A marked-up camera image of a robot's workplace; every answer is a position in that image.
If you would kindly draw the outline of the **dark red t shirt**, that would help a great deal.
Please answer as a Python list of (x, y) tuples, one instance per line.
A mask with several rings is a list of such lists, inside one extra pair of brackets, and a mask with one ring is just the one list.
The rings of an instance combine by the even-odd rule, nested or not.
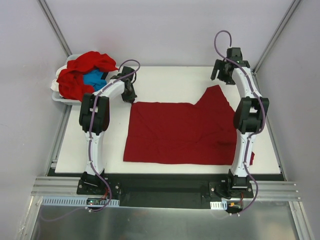
[(234, 110), (220, 86), (208, 87), (195, 104), (132, 104), (125, 162), (231, 165), (237, 132)]

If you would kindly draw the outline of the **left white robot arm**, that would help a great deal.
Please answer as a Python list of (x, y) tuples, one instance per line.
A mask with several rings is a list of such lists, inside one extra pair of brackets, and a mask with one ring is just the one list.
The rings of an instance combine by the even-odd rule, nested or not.
[(137, 95), (134, 82), (137, 71), (124, 66), (122, 72), (110, 78), (102, 89), (84, 94), (80, 106), (79, 124), (85, 134), (87, 163), (80, 180), (96, 195), (103, 193), (106, 182), (103, 161), (103, 138), (110, 124), (110, 100), (121, 96), (125, 103), (133, 104)]

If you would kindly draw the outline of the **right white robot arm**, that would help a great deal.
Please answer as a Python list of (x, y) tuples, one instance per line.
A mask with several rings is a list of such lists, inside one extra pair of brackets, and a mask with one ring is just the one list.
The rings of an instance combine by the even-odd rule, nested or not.
[(215, 61), (211, 80), (219, 79), (227, 85), (236, 85), (240, 101), (233, 117), (236, 129), (236, 149), (233, 163), (228, 171), (226, 183), (222, 186), (232, 198), (250, 187), (249, 166), (253, 144), (266, 122), (270, 101), (262, 97), (256, 88), (250, 64), (243, 60), (239, 47), (230, 47), (223, 60)]

